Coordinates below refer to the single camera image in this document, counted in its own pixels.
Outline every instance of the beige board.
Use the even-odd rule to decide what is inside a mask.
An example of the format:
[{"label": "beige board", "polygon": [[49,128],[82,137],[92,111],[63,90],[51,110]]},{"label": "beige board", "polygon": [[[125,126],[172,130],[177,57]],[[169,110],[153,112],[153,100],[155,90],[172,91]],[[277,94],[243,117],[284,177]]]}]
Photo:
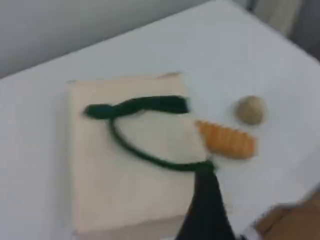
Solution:
[{"label": "beige board", "polygon": [[[171,237],[173,226],[178,231],[192,200],[194,174],[162,169],[130,155],[114,142],[106,121],[82,114],[89,104],[162,95],[187,95],[181,74],[69,84],[72,215],[80,239],[127,240],[136,231],[152,240],[161,237],[158,233]],[[130,142],[160,158],[190,163],[207,157],[191,113],[147,111],[116,124]]]}]

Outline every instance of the orange clay piece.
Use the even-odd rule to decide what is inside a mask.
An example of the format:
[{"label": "orange clay piece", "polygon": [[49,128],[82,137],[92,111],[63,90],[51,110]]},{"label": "orange clay piece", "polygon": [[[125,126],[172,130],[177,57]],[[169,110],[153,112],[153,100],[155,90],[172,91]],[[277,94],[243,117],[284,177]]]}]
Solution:
[{"label": "orange clay piece", "polygon": [[196,125],[210,152],[233,159],[248,159],[255,155],[256,139],[253,136],[205,121],[197,121]]}]

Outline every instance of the tan ball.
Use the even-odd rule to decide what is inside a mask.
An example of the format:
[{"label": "tan ball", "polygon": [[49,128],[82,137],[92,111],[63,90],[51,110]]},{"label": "tan ball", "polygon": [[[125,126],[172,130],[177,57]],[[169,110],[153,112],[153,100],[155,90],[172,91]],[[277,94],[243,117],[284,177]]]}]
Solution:
[{"label": "tan ball", "polygon": [[266,117],[265,101],[258,96],[246,96],[238,102],[235,115],[245,124],[259,125]]}]

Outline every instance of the dark green string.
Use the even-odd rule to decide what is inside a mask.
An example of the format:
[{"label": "dark green string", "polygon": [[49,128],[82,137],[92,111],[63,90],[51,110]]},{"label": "dark green string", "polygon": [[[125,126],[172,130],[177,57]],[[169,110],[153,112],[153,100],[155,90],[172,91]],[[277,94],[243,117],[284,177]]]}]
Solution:
[{"label": "dark green string", "polygon": [[129,143],[116,127],[116,119],[135,114],[139,111],[151,110],[169,114],[188,113],[187,101],[181,96],[147,96],[126,100],[117,105],[91,104],[84,110],[88,117],[98,120],[109,120],[109,129],[114,140],[125,150],[136,157],[146,160],[154,165],[179,172],[196,172],[199,170],[213,171],[214,165],[208,159],[202,162],[174,163],[160,159],[142,151]]}]

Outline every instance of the white tabletop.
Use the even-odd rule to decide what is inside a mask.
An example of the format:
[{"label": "white tabletop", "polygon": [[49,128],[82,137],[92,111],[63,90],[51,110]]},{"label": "white tabletop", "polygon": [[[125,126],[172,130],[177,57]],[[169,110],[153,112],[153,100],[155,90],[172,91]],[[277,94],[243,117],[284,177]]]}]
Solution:
[{"label": "white tabletop", "polygon": [[66,82],[177,71],[201,119],[239,127],[236,100],[267,101],[265,124],[243,128],[259,155],[218,172],[237,233],[317,185],[319,65],[236,5],[211,1],[0,81],[0,239],[70,239]]}]

